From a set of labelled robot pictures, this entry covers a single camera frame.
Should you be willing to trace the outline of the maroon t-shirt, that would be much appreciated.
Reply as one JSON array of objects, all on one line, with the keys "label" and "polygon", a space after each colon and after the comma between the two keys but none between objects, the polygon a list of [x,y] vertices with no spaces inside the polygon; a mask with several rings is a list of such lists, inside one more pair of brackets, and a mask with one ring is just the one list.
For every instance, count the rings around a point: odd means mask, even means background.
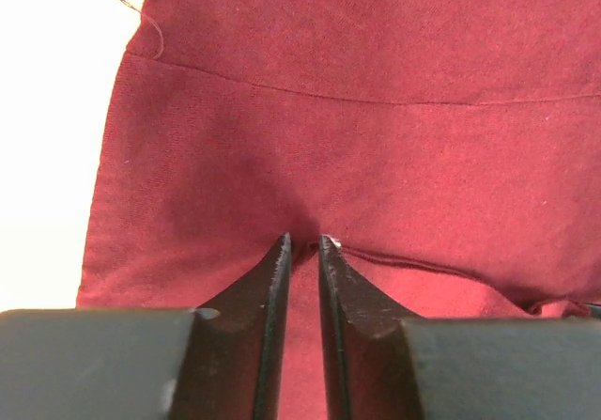
[{"label": "maroon t-shirt", "polygon": [[289,233],[279,415],[327,415],[318,239],[425,316],[600,300],[600,0],[145,0],[80,306],[197,306]]}]

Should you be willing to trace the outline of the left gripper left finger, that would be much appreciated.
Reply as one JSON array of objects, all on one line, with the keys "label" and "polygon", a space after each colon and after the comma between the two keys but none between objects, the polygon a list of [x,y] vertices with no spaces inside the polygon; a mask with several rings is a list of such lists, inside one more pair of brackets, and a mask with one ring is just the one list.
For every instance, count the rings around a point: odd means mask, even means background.
[{"label": "left gripper left finger", "polygon": [[277,418],[291,267],[285,233],[257,265],[195,309],[169,418]]}]

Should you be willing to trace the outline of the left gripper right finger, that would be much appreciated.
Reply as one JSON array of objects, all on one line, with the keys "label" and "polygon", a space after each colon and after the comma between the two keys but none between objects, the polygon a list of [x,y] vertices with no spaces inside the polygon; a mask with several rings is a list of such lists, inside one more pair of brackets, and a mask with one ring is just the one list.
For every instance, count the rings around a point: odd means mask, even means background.
[{"label": "left gripper right finger", "polygon": [[319,307],[330,419],[423,419],[405,319],[416,319],[319,240]]}]

